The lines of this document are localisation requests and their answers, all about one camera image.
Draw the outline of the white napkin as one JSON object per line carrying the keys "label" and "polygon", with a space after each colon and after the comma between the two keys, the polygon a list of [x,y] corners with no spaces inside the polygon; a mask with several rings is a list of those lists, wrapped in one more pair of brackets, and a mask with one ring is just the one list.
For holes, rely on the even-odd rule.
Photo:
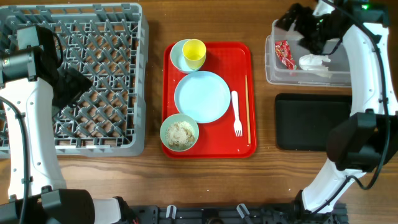
{"label": "white napkin", "polygon": [[315,75],[323,78],[331,78],[332,74],[323,62],[331,62],[327,55],[308,54],[299,58],[299,66],[302,70],[313,71]]}

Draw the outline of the red snack wrapper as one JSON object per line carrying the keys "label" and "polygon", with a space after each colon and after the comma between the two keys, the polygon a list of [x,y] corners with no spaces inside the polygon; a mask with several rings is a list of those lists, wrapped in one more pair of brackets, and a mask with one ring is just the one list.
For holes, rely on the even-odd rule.
{"label": "red snack wrapper", "polygon": [[297,66],[293,59],[290,45],[287,40],[280,40],[275,42],[275,53],[280,62],[284,64],[289,70],[296,70]]}

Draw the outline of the green bowl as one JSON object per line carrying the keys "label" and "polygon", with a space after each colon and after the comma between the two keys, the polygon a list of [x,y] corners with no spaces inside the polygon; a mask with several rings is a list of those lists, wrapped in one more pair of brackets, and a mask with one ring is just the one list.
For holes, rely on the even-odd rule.
{"label": "green bowl", "polygon": [[[193,142],[193,144],[192,144],[190,147],[183,147],[183,148],[180,148],[180,147],[172,147],[172,146],[169,146],[169,144],[167,143],[167,140],[166,140],[166,138],[165,138],[166,129],[167,129],[171,124],[173,124],[174,122],[179,122],[179,121],[186,121],[186,122],[188,122],[188,123],[192,126],[192,128],[193,128],[193,130],[194,130],[194,132],[195,132],[196,140]],[[167,149],[170,149],[171,151],[174,151],[174,152],[183,152],[183,151],[189,150],[190,148],[192,148],[192,147],[196,144],[196,142],[197,142],[197,140],[198,140],[198,137],[199,137],[199,128],[198,128],[198,124],[196,123],[195,120],[193,120],[191,117],[189,117],[188,115],[185,115],[185,114],[173,114],[173,115],[169,116],[169,117],[162,123],[162,125],[161,125],[161,127],[160,127],[160,138],[161,138],[162,144],[163,144]]]}

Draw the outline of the rice and food scraps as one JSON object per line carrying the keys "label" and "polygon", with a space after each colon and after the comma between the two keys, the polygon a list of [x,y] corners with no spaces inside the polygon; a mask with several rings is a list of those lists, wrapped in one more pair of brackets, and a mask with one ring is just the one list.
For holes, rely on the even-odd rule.
{"label": "rice and food scraps", "polygon": [[192,126],[186,121],[174,122],[166,129],[165,138],[169,146],[190,147],[196,140]]}

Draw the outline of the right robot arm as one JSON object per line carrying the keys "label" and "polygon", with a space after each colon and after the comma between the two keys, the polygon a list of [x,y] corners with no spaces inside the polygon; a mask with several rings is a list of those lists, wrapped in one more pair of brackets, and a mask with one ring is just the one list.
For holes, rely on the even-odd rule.
{"label": "right robot arm", "polygon": [[293,202],[295,218],[301,220],[331,213],[351,184],[359,183],[367,173],[378,177],[397,152],[397,98],[387,53],[387,7],[368,1],[320,1],[319,5],[326,9],[293,4],[276,22],[278,28],[299,32],[299,44],[315,55],[323,54],[328,40],[338,39],[350,68],[351,113],[330,131],[325,164]]}

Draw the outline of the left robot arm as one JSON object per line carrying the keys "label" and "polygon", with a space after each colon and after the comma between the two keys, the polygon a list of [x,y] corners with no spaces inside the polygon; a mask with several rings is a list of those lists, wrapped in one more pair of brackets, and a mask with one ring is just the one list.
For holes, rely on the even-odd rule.
{"label": "left robot arm", "polygon": [[60,170],[52,119],[91,88],[74,68],[63,69],[59,37],[27,26],[17,30],[17,50],[1,57],[1,102],[11,150],[9,201],[2,223],[138,223],[121,197],[94,199],[68,189]]}

